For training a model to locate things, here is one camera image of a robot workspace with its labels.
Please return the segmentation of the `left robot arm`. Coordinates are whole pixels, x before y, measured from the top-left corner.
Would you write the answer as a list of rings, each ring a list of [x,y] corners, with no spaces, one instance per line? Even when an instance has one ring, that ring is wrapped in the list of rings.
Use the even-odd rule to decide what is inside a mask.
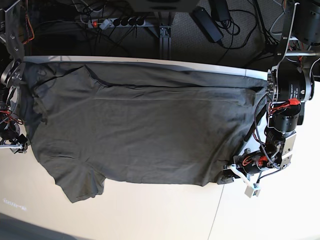
[[[258,101],[245,140],[254,138],[258,149],[246,148],[235,155],[216,178],[219,185],[243,180],[251,182],[280,172],[291,163],[296,127],[304,121],[305,104],[315,89],[313,67],[320,59],[320,3],[317,0],[288,0],[281,38],[267,72],[267,86]]]

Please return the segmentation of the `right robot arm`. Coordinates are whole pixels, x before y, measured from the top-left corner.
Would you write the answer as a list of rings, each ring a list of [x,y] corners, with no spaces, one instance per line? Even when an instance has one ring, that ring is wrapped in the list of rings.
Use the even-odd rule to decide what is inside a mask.
[[[0,2],[0,148],[14,154],[26,153],[28,139],[21,134],[17,110],[25,69],[25,49],[19,37],[20,0]]]

